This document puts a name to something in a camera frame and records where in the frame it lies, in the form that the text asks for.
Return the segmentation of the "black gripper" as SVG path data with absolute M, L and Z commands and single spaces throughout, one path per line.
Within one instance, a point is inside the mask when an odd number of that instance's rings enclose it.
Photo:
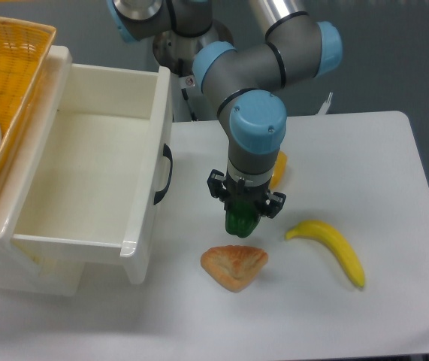
M 234 179 L 229 173 L 225 175 L 213 169 L 207 179 L 207 186 L 212 198 L 218 199 L 224 210 L 228 211 L 240 203 L 261 211 L 263 217 L 273 219 L 284 207 L 286 195 L 269 192 L 270 179 L 253 185 L 249 179 Z

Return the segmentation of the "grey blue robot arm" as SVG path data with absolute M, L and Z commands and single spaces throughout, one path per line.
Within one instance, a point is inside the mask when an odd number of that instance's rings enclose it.
M 122 38 L 139 41 L 170 35 L 176 74 L 191 73 L 228 136 L 226 172 L 212 171 L 207 184 L 227 215 L 250 220 L 275 217 L 285 196 L 270 191 L 286 132 L 286 109 L 275 92 L 320 77 L 342 61 L 337 28 L 316 22 L 300 1 L 252 1 L 264 42 L 237 50 L 215 29 L 209 1 L 110 1 Z

